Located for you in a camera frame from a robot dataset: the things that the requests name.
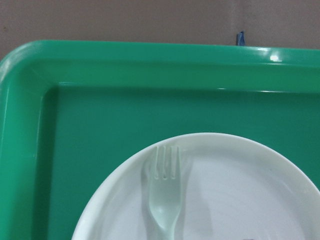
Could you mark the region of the white plastic fork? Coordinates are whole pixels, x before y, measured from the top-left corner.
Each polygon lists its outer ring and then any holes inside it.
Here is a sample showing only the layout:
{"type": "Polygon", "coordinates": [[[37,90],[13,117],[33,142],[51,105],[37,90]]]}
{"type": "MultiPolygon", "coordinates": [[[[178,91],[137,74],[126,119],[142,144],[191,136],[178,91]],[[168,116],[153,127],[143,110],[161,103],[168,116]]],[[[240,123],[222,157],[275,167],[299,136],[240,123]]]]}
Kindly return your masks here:
{"type": "Polygon", "coordinates": [[[148,209],[161,240],[173,240],[182,210],[181,154],[178,146],[158,146],[151,161],[148,209]]]}

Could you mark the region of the green plastic tray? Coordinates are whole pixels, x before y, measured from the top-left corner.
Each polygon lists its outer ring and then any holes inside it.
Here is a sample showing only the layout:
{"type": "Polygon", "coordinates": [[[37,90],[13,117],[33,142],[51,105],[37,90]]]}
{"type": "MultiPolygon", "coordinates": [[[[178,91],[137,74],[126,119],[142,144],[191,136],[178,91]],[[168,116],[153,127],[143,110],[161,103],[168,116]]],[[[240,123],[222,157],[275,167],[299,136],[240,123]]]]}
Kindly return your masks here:
{"type": "Polygon", "coordinates": [[[0,62],[0,237],[69,240],[124,160],[188,133],[242,136],[320,183],[320,52],[40,40],[0,62]]]}

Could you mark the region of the white round plate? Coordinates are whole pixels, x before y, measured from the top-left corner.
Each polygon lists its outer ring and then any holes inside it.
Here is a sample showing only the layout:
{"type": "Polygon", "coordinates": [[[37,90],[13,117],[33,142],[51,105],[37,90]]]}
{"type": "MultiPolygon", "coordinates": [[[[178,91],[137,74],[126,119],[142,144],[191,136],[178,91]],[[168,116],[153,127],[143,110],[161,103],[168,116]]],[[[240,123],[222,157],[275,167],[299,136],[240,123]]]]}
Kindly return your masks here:
{"type": "Polygon", "coordinates": [[[317,240],[320,192],[291,161],[223,133],[172,137],[137,152],[93,194],[74,240],[161,240],[149,212],[157,147],[178,146],[182,209],[174,240],[317,240]]]}

